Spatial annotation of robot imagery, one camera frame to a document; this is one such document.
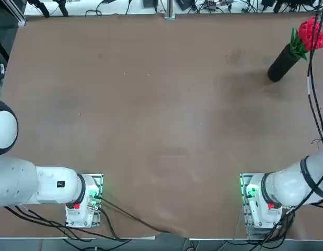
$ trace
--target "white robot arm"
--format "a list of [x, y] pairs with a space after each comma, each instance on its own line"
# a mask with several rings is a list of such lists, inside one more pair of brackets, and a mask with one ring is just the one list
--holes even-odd
[[282, 216], [283, 208], [323, 200], [323, 149], [299, 162], [274, 173], [253, 174], [244, 194], [247, 196], [255, 228], [271, 229]]
[[[16, 116], [0, 101], [0, 155], [13, 147], [17, 136]], [[0, 156], [0, 207], [64, 203], [67, 225], [95, 227], [100, 222], [100, 200], [94, 196], [101, 194], [102, 175], [77, 174], [65, 167], [36, 167], [29, 161]]]

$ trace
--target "floor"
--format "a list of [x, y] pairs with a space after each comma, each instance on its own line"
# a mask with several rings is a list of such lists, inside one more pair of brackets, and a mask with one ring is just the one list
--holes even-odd
[[[15, 33], [17, 31], [16, 22], [10, 15], [0, 10], [0, 41], [7, 50], [11, 51], [13, 46]], [[133, 240], [132, 242], [118, 248], [118, 250], [169, 250], [176, 251], [183, 248], [185, 238], [170, 235], [161, 234], [156, 237], [154, 241], [149, 240]], [[116, 246], [113, 241], [98, 239], [93, 240], [90, 243], [78, 243], [72, 242], [74, 245], [83, 248], [86, 246], [97, 245], [103, 248], [112, 248]], [[197, 250], [210, 251], [219, 250], [221, 247], [221, 241], [201, 241]], [[19, 250], [20, 247], [24, 247], [28, 251], [70, 251], [75, 250], [74, 247], [69, 246], [61, 239], [0, 239], [0, 251]], [[250, 250], [251, 246], [231, 246], [226, 245], [224, 250]], [[285, 243], [277, 250], [323, 250], [323, 241], [311, 242], [311, 241], [285, 241]]]
[[[161, 234], [156, 237], [154, 241], [150, 240], [133, 240], [128, 244], [119, 247], [117, 250], [154, 250], [154, 251], [181, 251], [186, 239], [177, 237], [170, 234]], [[102, 247], [104, 249], [109, 249], [117, 246], [118, 243], [113, 243], [113, 241], [98, 239], [93, 240], [90, 243], [78, 243], [71, 241], [74, 245], [79, 248], [84, 248], [88, 246]], [[25, 247], [28, 251], [74, 251], [74, 247], [69, 246], [61, 239], [0, 239], [0, 251], [14, 251], [19, 250], [20, 247]], [[218, 251], [222, 246], [221, 241], [201, 241], [198, 247], [198, 251]], [[225, 251], [246, 251], [250, 250], [252, 246], [232, 246], [226, 245]], [[285, 243], [276, 250], [279, 251], [307, 251], [307, 250], [323, 250], [323, 242], [311, 242], [311, 241], [285, 241]]]

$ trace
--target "black vase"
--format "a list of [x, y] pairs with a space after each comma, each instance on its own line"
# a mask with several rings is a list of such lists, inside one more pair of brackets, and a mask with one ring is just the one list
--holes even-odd
[[291, 54], [290, 45], [287, 44], [280, 55], [275, 59], [274, 63], [267, 71], [267, 75], [273, 82], [277, 82], [292, 68], [292, 66], [300, 59], [299, 56]]

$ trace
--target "red flower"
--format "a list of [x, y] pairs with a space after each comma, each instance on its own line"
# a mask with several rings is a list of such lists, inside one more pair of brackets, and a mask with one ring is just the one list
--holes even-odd
[[[308, 21], [303, 22], [298, 29], [298, 37], [301, 39], [307, 51], [311, 50], [313, 40], [313, 29], [315, 25], [315, 17], [310, 18]], [[316, 23], [316, 30], [314, 34], [314, 42], [316, 41], [319, 30], [319, 23]], [[323, 48], [323, 32], [319, 34], [317, 44], [313, 46], [315, 49]]]

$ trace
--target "brown table surface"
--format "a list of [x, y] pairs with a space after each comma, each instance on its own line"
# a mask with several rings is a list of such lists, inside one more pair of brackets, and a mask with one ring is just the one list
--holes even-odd
[[[307, 17], [31, 19], [18, 29], [4, 81], [2, 100], [20, 126], [10, 154], [103, 173], [105, 196], [154, 226], [232, 238], [239, 173], [280, 170], [317, 151], [307, 62], [278, 83], [266, 76]], [[314, 74], [323, 113], [323, 49]], [[63, 205], [32, 208], [64, 222]], [[108, 211], [120, 236], [157, 234]], [[93, 231], [110, 235], [105, 223]], [[0, 209], [0, 236], [62, 234]], [[323, 239], [323, 209], [298, 211], [289, 237]]]

